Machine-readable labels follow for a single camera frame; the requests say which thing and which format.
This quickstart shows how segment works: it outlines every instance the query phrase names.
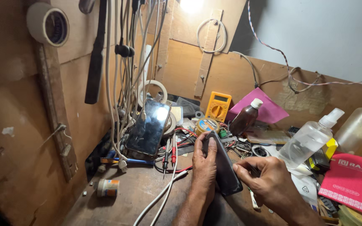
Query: recycling symbol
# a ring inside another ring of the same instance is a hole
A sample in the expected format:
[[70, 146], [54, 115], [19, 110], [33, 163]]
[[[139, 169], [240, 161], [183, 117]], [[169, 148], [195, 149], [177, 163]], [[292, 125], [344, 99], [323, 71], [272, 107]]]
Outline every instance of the recycling symbol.
[[304, 190], [305, 192], [309, 193], [309, 190], [308, 190], [307, 186], [304, 186], [304, 187], [303, 187], [303, 190]]

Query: brown glass bottle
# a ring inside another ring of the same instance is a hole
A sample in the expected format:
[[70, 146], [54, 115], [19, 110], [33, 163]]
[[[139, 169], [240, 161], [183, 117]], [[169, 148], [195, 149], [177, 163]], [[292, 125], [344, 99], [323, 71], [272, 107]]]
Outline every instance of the brown glass bottle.
[[255, 98], [251, 105], [248, 105], [241, 109], [237, 117], [230, 124], [230, 132], [234, 136], [241, 136], [249, 126], [254, 124], [258, 117], [258, 109], [261, 107], [263, 102], [258, 98]]

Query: white wall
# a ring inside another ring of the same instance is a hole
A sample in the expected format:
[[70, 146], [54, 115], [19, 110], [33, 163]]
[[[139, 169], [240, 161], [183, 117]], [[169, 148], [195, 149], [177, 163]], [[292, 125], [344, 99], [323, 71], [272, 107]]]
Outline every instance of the white wall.
[[[362, 80], [362, 0], [258, 1], [251, 0], [252, 19], [259, 20], [252, 21], [257, 24], [255, 32], [282, 50], [290, 66], [353, 82]], [[256, 40], [245, 53], [285, 64], [278, 51]]]

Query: left hand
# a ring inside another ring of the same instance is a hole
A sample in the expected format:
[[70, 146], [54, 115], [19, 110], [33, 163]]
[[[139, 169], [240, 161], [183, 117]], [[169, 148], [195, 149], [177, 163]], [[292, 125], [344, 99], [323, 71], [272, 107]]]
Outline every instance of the left hand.
[[195, 141], [194, 156], [192, 157], [193, 174], [191, 192], [197, 192], [206, 197], [206, 202], [211, 203], [214, 198], [216, 179], [216, 154], [217, 145], [213, 138], [209, 139], [208, 156], [202, 152], [203, 143], [209, 132], [202, 133]]

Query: raj logo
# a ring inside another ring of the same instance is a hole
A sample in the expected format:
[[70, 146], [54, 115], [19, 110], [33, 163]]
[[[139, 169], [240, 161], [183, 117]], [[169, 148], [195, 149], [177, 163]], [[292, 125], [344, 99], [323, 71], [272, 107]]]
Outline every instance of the raj logo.
[[355, 167], [355, 168], [359, 168], [359, 169], [362, 169], [362, 167], [360, 165], [356, 165], [354, 163], [350, 163], [349, 161], [346, 161], [346, 160], [343, 160], [343, 159], [339, 159], [339, 162], [338, 162], [339, 165], [342, 165], [342, 166], [349, 166], [349, 167]]

